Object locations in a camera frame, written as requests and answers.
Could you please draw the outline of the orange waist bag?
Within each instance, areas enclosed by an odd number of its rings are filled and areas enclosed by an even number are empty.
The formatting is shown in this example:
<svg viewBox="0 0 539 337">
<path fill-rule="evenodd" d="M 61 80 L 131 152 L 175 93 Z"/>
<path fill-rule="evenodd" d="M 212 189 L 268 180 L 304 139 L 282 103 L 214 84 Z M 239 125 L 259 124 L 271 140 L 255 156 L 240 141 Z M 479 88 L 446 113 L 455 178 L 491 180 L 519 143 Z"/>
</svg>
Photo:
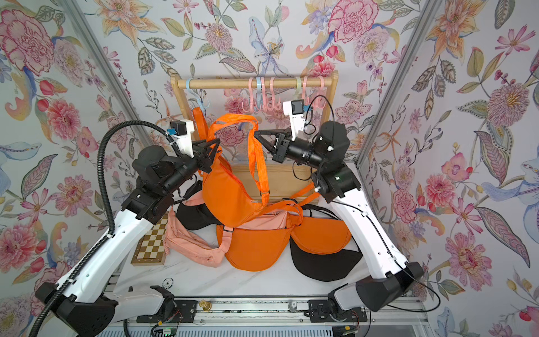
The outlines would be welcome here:
<svg viewBox="0 0 539 337">
<path fill-rule="evenodd" d="M 302 208 L 297 210 L 293 207 L 294 200 L 284 200 L 274 205 L 268 206 L 262 211 L 263 214 L 276 212 L 278 210 L 300 213 Z M 228 252 L 225 254 L 228 262 L 239 270 L 249 272 L 260 272 L 272 267 L 288 246 L 290 240 L 290 229 L 280 230 L 243 230 L 238 227 L 233 228 L 232 241 Z M 223 235 L 222 229 L 216 228 L 218 243 Z"/>
<path fill-rule="evenodd" d="M 293 199 L 304 197 L 299 203 L 294 202 L 293 207 L 297 210 L 302 207 L 300 213 L 289 212 L 286 227 L 290 229 L 290 246 L 313 255 L 329 255 L 342 251 L 352 239 L 352 235 L 342 220 L 333 218 L 315 218 L 308 216 L 306 206 L 312 206 L 311 202 L 318 199 L 320 194 L 314 191 L 314 183 L 310 183 L 296 194 Z"/>
</svg>

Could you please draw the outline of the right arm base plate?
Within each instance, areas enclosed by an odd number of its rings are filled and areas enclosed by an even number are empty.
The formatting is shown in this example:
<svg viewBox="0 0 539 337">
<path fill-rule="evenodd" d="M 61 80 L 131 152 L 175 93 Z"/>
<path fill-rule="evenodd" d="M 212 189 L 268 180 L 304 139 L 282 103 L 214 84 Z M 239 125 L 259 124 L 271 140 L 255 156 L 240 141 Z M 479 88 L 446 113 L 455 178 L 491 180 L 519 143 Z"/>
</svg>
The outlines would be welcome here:
<svg viewBox="0 0 539 337">
<path fill-rule="evenodd" d="M 309 300 L 308 308 L 304 316 L 308 317 L 311 323 L 362 323 L 368 322 L 368 316 L 363 307 L 351 310 L 339 311 L 328 299 Z"/>
</svg>

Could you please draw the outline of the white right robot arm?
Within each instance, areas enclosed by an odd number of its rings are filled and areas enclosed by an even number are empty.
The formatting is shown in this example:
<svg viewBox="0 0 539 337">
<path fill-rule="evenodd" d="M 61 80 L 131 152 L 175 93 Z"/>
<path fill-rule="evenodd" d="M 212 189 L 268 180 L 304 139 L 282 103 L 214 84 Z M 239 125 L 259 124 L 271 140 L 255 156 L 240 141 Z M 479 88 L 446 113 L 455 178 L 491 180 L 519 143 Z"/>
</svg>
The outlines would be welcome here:
<svg viewBox="0 0 539 337">
<path fill-rule="evenodd" d="M 420 282 L 424 269 L 410 262 L 393 244 L 375 214 L 359 179 L 345 163 L 350 146 L 344 124 L 323 123 L 312 141 L 294 139 L 291 130 L 261 130 L 254 137 L 272 155 L 314 168 L 314 189 L 338 216 L 366 260 L 369 276 L 335 289 L 329 298 L 340 310 L 366 307 L 373 312 L 389 306 Z"/>
</svg>

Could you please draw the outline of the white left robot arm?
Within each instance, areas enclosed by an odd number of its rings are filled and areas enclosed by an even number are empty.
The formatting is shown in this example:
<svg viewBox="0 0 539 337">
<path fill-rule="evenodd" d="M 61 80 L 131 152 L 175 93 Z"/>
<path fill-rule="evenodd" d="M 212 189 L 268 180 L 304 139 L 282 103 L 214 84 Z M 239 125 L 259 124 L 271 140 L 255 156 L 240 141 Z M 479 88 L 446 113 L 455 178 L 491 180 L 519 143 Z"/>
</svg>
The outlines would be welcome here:
<svg viewBox="0 0 539 337">
<path fill-rule="evenodd" d="M 133 161 L 137 188 L 116 214 L 112 232 L 104 234 L 69 274 L 56 283 L 43 283 L 36 291 L 45 311 L 79 336 L 97 336 L 109 324 L 132 317 L 173 317 L 174 296 L 161 286 L 112 295 L 106 295 L 104 288 L 139 239 L 173 206 L 174 192 L 196 172 L 211 172 L 219 145 L 218 139 L 196 141 L 191 144 L 192 154 L 176 157 L 158 145 L 142 150 Z"/>
</svg>

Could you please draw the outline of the pink waist bag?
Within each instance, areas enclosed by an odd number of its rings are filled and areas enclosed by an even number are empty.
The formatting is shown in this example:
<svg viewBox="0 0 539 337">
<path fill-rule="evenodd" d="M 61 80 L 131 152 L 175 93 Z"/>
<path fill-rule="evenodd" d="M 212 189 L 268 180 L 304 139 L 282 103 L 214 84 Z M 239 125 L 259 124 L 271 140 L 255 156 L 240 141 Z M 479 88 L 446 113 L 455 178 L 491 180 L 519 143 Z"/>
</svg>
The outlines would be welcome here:
<svg viewBox="0 0 539 337">
<path fill-rule="evenodd" d="M 238 229 L 243 230 L 280 230 L 285 229 L 287 224 L 288 212 L 278 210 L 258 216 L 257 218 L 245 222 Z"/>
<path fill-rule="evenodd" d="M 217 268 L 230 248 L 233 229 L 223 224 L 221 226 L 216 225 L 217 229 L 223 230 L 223 235 L 220 239 L 220 246 L 214 249 L 205 240 L 193 233 L 193 230 L 188 230 L 180 223 L 175 217 L 177 208 L 172 206 L 168 211 L 168 223 L 164 238 L 165 253 L 169 254 L 174 250 L 195 263 Z"/>
</svg>

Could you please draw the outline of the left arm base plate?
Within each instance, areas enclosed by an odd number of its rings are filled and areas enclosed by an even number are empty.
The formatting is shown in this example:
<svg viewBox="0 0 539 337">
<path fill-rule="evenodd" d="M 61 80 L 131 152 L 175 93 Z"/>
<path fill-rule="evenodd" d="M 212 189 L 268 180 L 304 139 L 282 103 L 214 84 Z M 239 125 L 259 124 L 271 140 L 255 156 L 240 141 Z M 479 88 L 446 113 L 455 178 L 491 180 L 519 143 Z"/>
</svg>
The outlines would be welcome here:
<svg viewBox="0 0 539 337">
<path fill-rule="evenodd" d="M 168 308 L 154 315 L 143 315 L 136 318 L 137 323 L 157 324 L 165 323 L 193 323 L 197 313 L 196 300 L 174 300 Z"/>
</svg>

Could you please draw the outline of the black waist bag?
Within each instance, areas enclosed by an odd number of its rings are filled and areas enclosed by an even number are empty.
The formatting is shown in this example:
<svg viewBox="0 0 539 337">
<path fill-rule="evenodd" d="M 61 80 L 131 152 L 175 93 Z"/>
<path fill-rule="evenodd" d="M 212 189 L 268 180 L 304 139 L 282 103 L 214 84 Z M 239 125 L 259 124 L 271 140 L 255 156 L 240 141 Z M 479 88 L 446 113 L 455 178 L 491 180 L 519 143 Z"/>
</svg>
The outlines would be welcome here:
<svg viewBox="0 0 539 337">
<path fill-rule="evenodd" d="M 209 211 L 202 196 L 202 182 L 198 181 L 187 189 L 178 208 L 175 217 L 188 230 L 201 230 L 210 225 L 222 223 Z"/>
<path fill-rule="evenodd" d="M 340 220 L 334 212 L 321 206 L 312 204 L 305 209 L 308 216 Z M 346 248 L 336 254 L 322 256 L 305 253 L 295 246 L 290 246 L 290 250 L 297 271 L 320 282 L 333 282 L 346 278 L 363 258 L 361 251 Z"/>
</svg>

